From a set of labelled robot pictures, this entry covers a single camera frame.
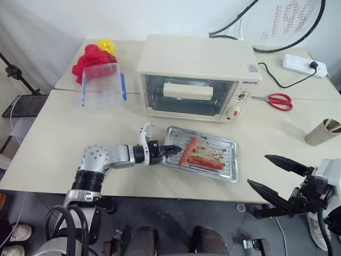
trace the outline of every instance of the sausage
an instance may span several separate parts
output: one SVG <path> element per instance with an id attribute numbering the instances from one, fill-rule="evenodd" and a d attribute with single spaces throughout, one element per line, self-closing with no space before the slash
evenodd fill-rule
<path id="1" fill-rule="evenodd" d="M 218 171 L 222 171 L 224 169 L 224 165 L 221 163 L 216 163 L 216 162 L 209 161 L 204 158 L 196 157 L 196 156 L 190 156 L 188 159 L 188 162 L 191 164 L 204 166 L 204 167 L 215 169 Z"/>
<path id="2" fill-rule="evenodd" d="M 197 137 L 193 137 L 192 141 L 188 144 L 187 149 L 183 153 L 181 160 L 180 160 L 180 167 L 184 167 L 185 163 L 187 163 L 188 158 L 192 154 L 193 150 L 196 148 L 199 139 Z"/>

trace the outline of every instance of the robotic arm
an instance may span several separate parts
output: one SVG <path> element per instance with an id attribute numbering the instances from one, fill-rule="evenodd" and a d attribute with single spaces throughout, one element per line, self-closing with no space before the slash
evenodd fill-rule
<path id="1" fill-rule="evenodd" d="M 63 206 L 55 206 L 45 220 L 47 242 L 34 256 L 40 255 L 86 255 L 88 245 L 97 241 L 101 211 L 108 204 L 101 194 L 105 173 L 110 169 L 132 167 L 135 164 L 154 165 L 163 156 L 173 155 L 182 149 L 175 145 L 159 146 L 157 140 L 149 141 L 153 125 L 146 124 L 140 130 L 139 144 L 92 145 L 82 152 L 82 164 L 78 168 L 75 181 L 67 192 Z M 52 211 L 59 211 L 54 232 L 50 235 L 48 224 Z M 75 230 L 81 230 L 77 236 Z"/>
<path id="2" fill-rule="evenodd" d="M 307 167 L 291 159 L 276 155 L 265 155 L 276 166 L 305 177 L 301 187 L 295 188 L 289 200 L 278 196 L 271 188 L 248 180 L 251 187 L 265 200 L 273 204 L 274 208 L 264 208 L 254 212 L 257 218 L 266 218 L 286 215 L 309 213 L 310 218 L 319 222 L 323 238 L 328 247 L 328 255 L 332 255 L 330 240 L 327 236 L 324 223 L 328 229 L 341 235 L 339 218 L 327 218 L 333 210 L 341 205 L 341 159 L 324 159 L 319 167 Z"/>

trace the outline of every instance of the red scissors handle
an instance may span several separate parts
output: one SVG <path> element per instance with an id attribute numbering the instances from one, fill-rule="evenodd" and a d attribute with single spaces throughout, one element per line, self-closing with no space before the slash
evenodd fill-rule
<path id="1" fill-rule="evenodd" d="M 274 93 L 272 95 L 268 96 L 268 104 L 275 109 L 278 109 L 280 111 L 290 111 L 293 109 L 293 104 L 291 103 L 291 98 L 283 93 Z"/>

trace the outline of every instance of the clear plastic box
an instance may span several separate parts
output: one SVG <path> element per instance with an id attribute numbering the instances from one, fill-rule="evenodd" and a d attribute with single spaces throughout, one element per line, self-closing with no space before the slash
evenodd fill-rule
<path id="1" fill-rule="evenodd" d="M 126 100 L 124 78 L 118 63 L 83 69 L 82 107 L 92 113 L 113 113 Z"/>

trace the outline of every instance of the yellow ball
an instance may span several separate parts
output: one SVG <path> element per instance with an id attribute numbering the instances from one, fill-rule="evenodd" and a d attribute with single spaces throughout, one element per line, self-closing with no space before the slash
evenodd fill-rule
<path id="1" fill-rule="evenodd" d="M 100 42 L 98 43 L 98 48 L 101 49 L 102 51 L 109 52 L 111 55 L 114 55 L 116 50 L 115 45 L 109 39 L 100 40 Z"/>

